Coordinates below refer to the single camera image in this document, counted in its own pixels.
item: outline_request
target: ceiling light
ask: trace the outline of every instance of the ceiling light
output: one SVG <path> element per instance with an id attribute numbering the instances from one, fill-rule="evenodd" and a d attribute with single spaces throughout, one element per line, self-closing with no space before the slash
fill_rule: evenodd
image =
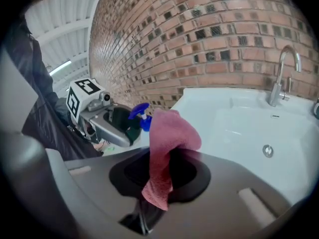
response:
<path id="1" fill-rule="evenodd" d="M 53 74 L 57 73 L 58 71 L 60 71 L 62 68 L 68 66 L 69 64 L 71 64 L 71 60 L 66 61 L 64 64 L 60 65 L 59 67 L 55 68 L 52 72 L 50 72 L 50 75 L 52 76 Z"/>

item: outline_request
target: chrome faucet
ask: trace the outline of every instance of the chrome faucet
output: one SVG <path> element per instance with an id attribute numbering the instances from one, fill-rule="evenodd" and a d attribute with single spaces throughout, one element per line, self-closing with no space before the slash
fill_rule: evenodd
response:
<path id="1" fill-rule="evenodd" d="M 294 56 L 295 59 L 295 70 L 297 72 L 301 72 L 302 68 L 301 68 L 301 60 L 300 60 L 300 56 L 298 54 L 298 52 L 291 47 L 290 45 L 287 45 L 283 48 L 283 50 L 281 51 L 280 54 L 280 59 L 279 59 L 279 70 L 278 70 L 278 75 L 277 75 L 277 79 L 276 82 L 274 83 L 273 86 L 273 90 L 271 91 L 271 94 L 269 96 L 269 100 L 268 103 L 275 107 L 278 103 L 279 98 L 282 100 L 289 100 L 289 96 L 286 94 L 285 91 L 281 91 L 281 79 L 283 77 L 283 70 L 284 70 L 284 60 L 285 60 L 285 56 L 288 52 L 291 52 L 292 55 Z M 291 78 L 288 78 L 288 93 L 291 90 Z"/>

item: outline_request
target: sink basin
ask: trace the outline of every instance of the sink basin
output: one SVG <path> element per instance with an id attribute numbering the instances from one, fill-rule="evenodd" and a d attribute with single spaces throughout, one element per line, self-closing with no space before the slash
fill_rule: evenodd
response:
<path id="1" fill-rule="evenodd" d="M 200 134 L 200 152 L 244 166 L 293 205 L 318 179 L 319 122 L 311 113 L 313 102 L 291 97 L 272 107 L 268 95 L 244 89 L 185 89 L 173 109 Z"/>

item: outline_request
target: person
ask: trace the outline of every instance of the person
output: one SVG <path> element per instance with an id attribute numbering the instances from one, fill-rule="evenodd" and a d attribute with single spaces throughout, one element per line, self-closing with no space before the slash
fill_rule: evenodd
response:
<path id="1" fill-rule="evenodd" d="M 32 0 L 31 5 L 39 1 Z M 16 68 L 38 94 L 22 133 L 37 139 L 45 148 L 58 150 L 65 161 L 101 156 L 91 143 L 67 128 L 66 99 L 59 99 L 53 91 L 53 79 L 42 62 L 40 45 L 26 24 L 24 14 L 28 8 L 17 17 L 4 39 Z"/>

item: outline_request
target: white ceiling panel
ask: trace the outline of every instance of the white ceiling panel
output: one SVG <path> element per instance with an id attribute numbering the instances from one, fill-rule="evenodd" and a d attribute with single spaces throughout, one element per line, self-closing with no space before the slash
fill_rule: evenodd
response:
<path id="1" fill-rule="evenodd" d="M 98 0 L 43 0 L 25 18 L 39 41 L 42 60 L 52 71 L 68 60 L 71 64 L 55 73 L 53 88 L 63 97 L 70 81 L 89 77 L 89 38 Z"/>

